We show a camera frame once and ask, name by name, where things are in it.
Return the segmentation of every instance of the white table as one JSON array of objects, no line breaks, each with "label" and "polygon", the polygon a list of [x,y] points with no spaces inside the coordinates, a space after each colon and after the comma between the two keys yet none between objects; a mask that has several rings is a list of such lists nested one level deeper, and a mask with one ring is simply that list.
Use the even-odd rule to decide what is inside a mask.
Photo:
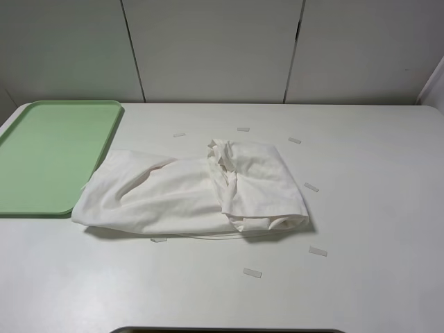
[{"label": "white table", "polygon": [[[69,219],[0,219],[0,332],[442,332],[444,116],[437,110],[123,106],[112,148],[191,157],[204,156],[213,137],[275,144],[299,185],[320,189],[301,186],[315,230],[155,244]],[[309,246],[328,256],[309,253]],[[244,267],[262,278],[244,275]]]}]

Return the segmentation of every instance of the crumpled white cloth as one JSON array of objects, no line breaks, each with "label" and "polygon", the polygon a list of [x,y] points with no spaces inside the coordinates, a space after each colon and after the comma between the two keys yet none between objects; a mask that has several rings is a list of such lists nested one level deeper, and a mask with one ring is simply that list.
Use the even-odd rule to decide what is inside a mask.
[{"label": "crumpled white cloth", "polygon": [[71,218],[138,234],[210,239],[284,232],[309,220],[274,146],[220,139],[203,159],[110,151]]}]

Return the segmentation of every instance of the green tray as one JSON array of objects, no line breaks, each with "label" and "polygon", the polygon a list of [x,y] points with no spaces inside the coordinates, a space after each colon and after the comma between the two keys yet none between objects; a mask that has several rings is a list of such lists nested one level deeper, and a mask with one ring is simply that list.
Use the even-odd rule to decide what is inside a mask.
[{"label": "green tray", "polygon": [[116,101],[26,106],[0,137],[0,217],[70,213],[122,114]]}]

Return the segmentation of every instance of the tape piece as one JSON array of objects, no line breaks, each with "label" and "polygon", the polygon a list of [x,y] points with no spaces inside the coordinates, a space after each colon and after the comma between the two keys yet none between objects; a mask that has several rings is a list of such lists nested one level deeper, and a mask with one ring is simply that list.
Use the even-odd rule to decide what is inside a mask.
[{"label": "tape piece", "polygon": [[244,274],[249,276],[254,276],[255,278],[260,279],[262,276],[262,272],[254,271],[252,269],[244,268]]},{"label": "tape piece", "polygon": [[295,139],[294,137],[289,137],[289,141],[294,142],[295,144],[300,144],[302,141]]},{"label": "tape piece", "polygon": [[154,243],[160,243],[161,241],[167,241],[167,238],[151,238]]},{"label": "tape piece", "polygon": [[327,257],[327,251],[321,250],[319,248],[314,248],[313,246],[310,246],[308,252],[313,253],[314,255],[323,255],[324,257]]},{"label": "tape piece", "polygon": [[319,192],[319,189],[315,188],[315,186],[309,184],[308,182],[306,182],[306,183],[304,184],[304,186],[305,186],[305,187],[308,187],[308,188],[311,189],[312,191]]}]

